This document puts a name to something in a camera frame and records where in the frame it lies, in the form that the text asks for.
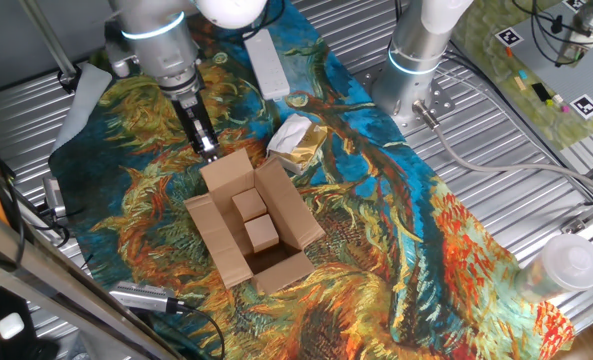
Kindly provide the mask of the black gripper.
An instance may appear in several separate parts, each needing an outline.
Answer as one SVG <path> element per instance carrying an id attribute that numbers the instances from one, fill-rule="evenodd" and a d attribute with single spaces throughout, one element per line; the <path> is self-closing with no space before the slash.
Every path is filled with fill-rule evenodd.
<path id="1" fill-rule="evenodd" d="M 172 105 L 194 151 L 207 162 L 220 157 L 220 145 L 212 131 L 212 123 L 200 94 L 184 93 L 172 100 Z"/>

